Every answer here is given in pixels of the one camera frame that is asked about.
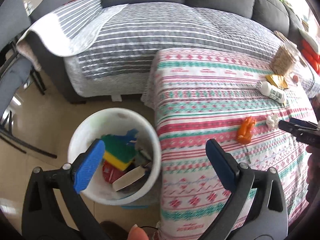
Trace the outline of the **person's hand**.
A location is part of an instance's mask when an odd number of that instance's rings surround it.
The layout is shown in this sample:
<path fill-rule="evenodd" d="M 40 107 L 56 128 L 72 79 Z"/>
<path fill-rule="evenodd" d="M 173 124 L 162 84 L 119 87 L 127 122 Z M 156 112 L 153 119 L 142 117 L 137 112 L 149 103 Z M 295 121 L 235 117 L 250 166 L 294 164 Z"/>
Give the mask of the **person's hand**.
<path fill-rule="evenodd" d="M 135 224 L 129 231 L 127 240 L 149 240 L 147 233 Z"/>

